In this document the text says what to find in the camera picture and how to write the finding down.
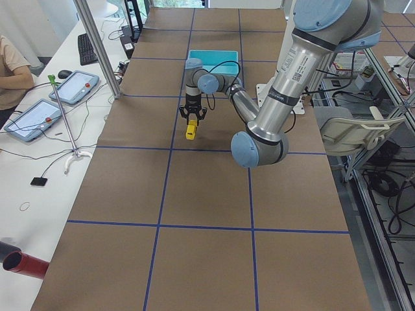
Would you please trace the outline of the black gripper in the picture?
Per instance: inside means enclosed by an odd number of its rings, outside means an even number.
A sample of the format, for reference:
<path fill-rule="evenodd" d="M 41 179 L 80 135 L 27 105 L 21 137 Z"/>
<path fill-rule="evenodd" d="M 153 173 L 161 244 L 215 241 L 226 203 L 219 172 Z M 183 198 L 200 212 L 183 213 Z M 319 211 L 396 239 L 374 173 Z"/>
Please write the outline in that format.
<path fill-rule="evenodd" d="M 185 106 L 179 107 L 180 115 L 183 119 L 187 122 L 189 121 L 189 113 L 196 113 L 197 122 L 204 120 L 207 108 L 202 107 L 201 104 L 202 94 L 199 93 L 197 95 L 185 95 Z"/>

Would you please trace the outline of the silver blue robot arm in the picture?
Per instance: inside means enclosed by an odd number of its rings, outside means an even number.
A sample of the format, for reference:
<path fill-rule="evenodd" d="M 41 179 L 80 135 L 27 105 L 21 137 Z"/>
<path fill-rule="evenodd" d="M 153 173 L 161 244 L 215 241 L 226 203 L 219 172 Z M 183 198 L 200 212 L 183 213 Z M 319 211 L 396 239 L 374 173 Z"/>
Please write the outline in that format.
<path fill-rule="evenodd" d="M 383 1 L 297 1 L 293 10 L 292 45 L 261 106 L 230 75 L 209 73 L 202 61 L 185 62 L 185 120 L 198 121 L 207 109 L 202 94 L 224 93 L 246 129 L 231 140 L 234 160 L 245 168 L 272 165 L 287 154 L 289 142 L 283 125 L 309 85 L 322 58 L 331 52 L 373 47 L 381 35 Z"/>

